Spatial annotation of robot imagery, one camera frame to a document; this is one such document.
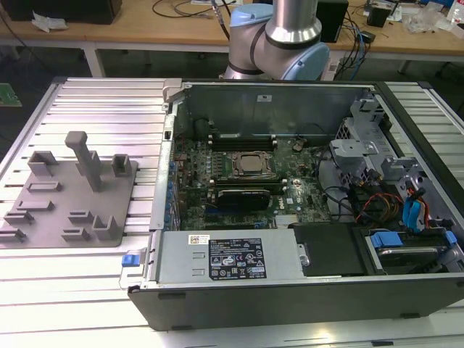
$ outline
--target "cpu socket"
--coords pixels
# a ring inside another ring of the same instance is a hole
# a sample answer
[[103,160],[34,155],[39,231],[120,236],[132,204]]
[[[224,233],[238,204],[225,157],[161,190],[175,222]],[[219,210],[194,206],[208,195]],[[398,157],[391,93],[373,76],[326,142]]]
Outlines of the cpu socket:
[[270,175],[272,170],[266,152],[237,152],[231,156],[234,176]]

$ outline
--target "green circuit board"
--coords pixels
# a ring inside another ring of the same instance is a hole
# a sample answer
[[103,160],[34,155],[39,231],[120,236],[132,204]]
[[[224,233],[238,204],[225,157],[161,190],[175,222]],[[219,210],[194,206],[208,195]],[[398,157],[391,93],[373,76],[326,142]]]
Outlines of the green circuit board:
[[209,203],[210,180],[218,173],[228,177],[237,152],[213,152],[206,143],[181,139],[176,144],[178,160],[179,209],[181,230],[200,231],[224,228],[282,228],[278,215],[288,215],[299,222],[329,221],[331,214],[319,184],[312,176],[319,152],[315,148],[294,151],[297,139],[278,139],[277,149],[266,152],[272,175],[286,179],[283,194],[274,194],[266,210],[221,212]]
[[0,107],[21,107],[13,88],[8,83],[0,83]]

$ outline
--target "black speaker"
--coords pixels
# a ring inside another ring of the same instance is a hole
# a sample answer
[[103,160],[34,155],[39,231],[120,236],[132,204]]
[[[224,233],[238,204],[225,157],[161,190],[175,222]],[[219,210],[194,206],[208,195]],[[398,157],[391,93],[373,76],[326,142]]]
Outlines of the black speaker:
[[369,11],[368,25],[371,27],[383,28],[386,18],[390,15],[391,12],[392,10],[388,8],[372,6]]
[[[254,3],[271,4],[273,0],[253,0]],[[322,24],[320,40],[336,42],[339,38],[341,25],[348,8],[348,0],[319,0],[316,17]]]

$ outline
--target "floor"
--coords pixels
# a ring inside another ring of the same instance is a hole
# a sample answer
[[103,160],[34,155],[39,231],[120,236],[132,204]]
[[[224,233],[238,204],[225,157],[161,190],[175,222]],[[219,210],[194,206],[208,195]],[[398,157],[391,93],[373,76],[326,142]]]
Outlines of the floor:
[[[8,58],[0,62],[0,83],[9,83],[22,107],[0,109],[0,159],[40,102],[44,91],[55,76],[90,77],[88,65],[78,49],[37,48],[34,54],[49,67],[44,67],[27,50],[20,60]],[[197,54],[183,52],[152,52],[152,64],[145,65],[142,51],[103,51],[102,61],[108,77],[152,78],[217,78],[228,63],[227,54]],[[405,75],[397,72],[399,61],[367,59],[355,80],[359,81],[428,81],[438,93],[457,110],[464,102],[464,65],[448,66],[440,78],[435,76],[442,62],[413,62]],[[347,79],[350,72],[338,77]],[[464,107],[460,108],[464,117]]]

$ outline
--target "sticker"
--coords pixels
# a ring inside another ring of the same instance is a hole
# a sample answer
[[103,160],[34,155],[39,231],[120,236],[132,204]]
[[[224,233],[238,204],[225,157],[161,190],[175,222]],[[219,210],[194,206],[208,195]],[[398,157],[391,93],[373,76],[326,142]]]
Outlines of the sticker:
[[211,239],[209,249],[212,280],[267,278],[261,238]]
[[189,234],[188,243],[189,244],[208,244],[210,240],[209,234]]

